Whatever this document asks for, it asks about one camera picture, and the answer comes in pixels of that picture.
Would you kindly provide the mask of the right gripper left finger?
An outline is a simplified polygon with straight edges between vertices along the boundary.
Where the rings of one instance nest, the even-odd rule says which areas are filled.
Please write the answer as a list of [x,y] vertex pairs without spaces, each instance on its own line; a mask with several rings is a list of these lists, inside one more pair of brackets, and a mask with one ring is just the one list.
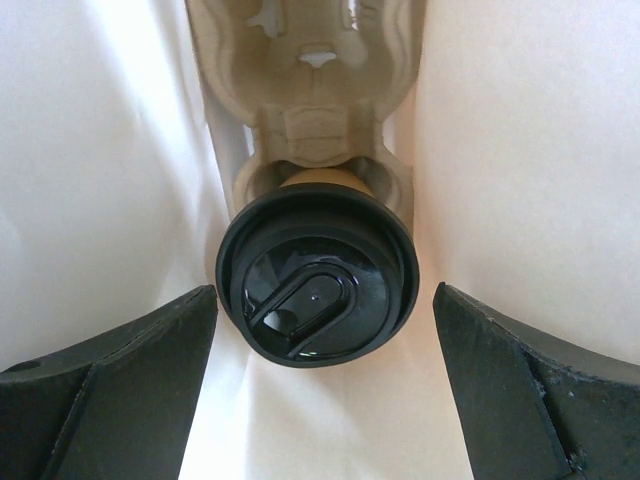
[[200,286],[2,371],[2,478],[178,478],[217,313]]

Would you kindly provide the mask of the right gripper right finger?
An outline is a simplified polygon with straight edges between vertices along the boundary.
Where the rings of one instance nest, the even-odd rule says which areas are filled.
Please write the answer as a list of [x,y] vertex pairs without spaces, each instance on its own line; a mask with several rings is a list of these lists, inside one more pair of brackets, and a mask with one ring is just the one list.
[[477,479],[636,479],[639,368],[445,283],[433,310]]

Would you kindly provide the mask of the black cup lid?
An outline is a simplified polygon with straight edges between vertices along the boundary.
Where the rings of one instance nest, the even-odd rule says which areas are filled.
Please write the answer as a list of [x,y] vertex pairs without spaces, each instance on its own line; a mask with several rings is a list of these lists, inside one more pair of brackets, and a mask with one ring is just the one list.
[[216,259],[221,304],[251,348],[292,368],[362,357],[408,320],[416,250],[389,208],[332,184],[279,188],[230,223]]

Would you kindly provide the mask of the brown paper bag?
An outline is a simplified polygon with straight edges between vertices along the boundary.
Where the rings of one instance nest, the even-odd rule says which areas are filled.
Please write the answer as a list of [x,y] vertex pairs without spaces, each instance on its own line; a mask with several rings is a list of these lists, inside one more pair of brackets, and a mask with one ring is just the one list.
[[[440,282],[638,361],[637,2],[429,2],[384,135],[414,167],[412,318],[360,360],[301,370],[220,315],[182,478],[470,478]],[[249,140],[201,89],[183,2],[3,2],[2,366],[210,282]]]

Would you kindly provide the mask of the single brown paper cup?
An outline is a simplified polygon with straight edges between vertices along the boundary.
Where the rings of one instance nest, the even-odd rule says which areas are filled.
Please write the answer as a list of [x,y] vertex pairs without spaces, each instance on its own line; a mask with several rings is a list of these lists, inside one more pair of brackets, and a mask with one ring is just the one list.
[[316,185],[332,185],[345,187],[355,190],[362,194],[366,194],[374,198],[374,192],[370,187],[354,173],[340,168],[315,168],[304,169],[281,183],[277,190],[283,190],[292,186],[316,186]]

